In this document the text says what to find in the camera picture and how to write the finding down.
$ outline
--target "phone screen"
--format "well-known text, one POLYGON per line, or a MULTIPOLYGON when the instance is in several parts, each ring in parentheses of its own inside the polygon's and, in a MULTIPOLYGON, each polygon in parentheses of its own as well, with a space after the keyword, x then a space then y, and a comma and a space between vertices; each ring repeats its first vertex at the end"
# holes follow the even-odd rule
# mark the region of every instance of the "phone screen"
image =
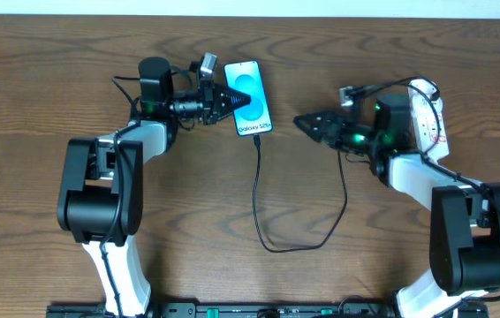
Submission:
POLYGON ((248 61, 224 66, 227 85, 252 97, 252 101, 234 110, 234 123, 240 136, 266 133, 272 130, 268 102, 261 83, 258 62, 248 61))

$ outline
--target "white power strip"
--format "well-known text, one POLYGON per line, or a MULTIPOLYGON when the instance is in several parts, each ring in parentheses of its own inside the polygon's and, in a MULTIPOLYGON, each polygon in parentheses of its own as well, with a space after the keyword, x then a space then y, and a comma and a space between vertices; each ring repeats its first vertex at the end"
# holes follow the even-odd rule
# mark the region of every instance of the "white power strip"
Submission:
MULTIPOLYGON (((432 85, 424 79, 412 80, 411 85, 420 89, 428 98, 436 91, 432 85)), ((409 88, 409 99, 411 101, 411 116, 413 118, 413 129, 417 140, 417 148, 422 152, 433 145, 436 139, 438 143, 428 152, 428 156, 435 162, 449 154, 448 141, 446 140, 446 129, 443 121, 443 99, 439 98, 433 102, 438 122, 441 127, 440 135, 436 127, 436 119, 433 110, 425 98, 412 88, 409 88)))

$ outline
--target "tabletop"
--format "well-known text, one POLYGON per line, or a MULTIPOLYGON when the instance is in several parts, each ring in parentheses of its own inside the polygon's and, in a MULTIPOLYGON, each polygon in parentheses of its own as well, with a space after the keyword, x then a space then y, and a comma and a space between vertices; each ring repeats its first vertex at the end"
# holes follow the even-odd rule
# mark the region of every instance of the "tabletop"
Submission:
MULTIPOLYGON (((0 16, 0 316, 103 300, 91 259, 57 224, 67 141, 126 124, 112 76, 137 76, 145 57, 187 67, 205 52, 218 55, 219 71, 245 60, 261 66, 274 130, 261 138, 257 205, 278 247, 320 242, 343 204, 335 151, 292 123, 338 110, 339 87, 432 79, 451 151, 442 164, 500 181, 500 20, 0 16)), ((345 163, 348 208, 325 247, 266 252, 252 216, 255 168, 253 141, 236 134, 232 118, 180 131, 145 165, 137 237, 156 297, 380 298, 428 268, 429 212, 361 163, 345 163)), ((489 308, 500 317, 500 303, 489 308)))

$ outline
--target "blue phone screen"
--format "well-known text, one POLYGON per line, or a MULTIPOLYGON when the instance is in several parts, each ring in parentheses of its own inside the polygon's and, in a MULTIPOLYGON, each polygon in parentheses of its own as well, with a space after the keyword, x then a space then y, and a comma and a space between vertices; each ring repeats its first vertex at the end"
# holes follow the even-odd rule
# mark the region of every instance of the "blue phone screen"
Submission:
POLYGON ((230 88, 252 97, 248 105, 234 110, 237 133, 240 136, 246 136, 271 131, 271 118, 258 62, 248 61, 225 65, 224 75, 230 88))

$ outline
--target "wooden table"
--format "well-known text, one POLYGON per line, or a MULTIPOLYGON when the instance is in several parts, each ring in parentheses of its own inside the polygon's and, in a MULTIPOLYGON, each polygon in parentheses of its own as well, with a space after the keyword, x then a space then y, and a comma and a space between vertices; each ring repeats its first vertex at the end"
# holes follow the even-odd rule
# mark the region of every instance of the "wooden table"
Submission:
MULTIPOLYGON (((206 51, 221 64, 261 64, 275 129, 262 137, 258 206, 278 246, 319 242, 343 204, 335 152, 292 123, 337 110, 339 87, 426 75, 445 102, 443 163, 500 181, 500 20, 0 16, 0 316, 102 301, 93 263, 57 225, 67 141, 125 125, 111 76, 135 76, 152 56, 187 67, 206 51)), ((145 166, 138 239, 155 295, 385 297, 428 267, 429 212, 362 164, 345 165, 350 202, 328 245, 267 253, 251 212, 255 165, 252 139, 238 137, 229 118, 180 132, 145 166)), ((500 317, 500 304, 490 309, 500 317)))

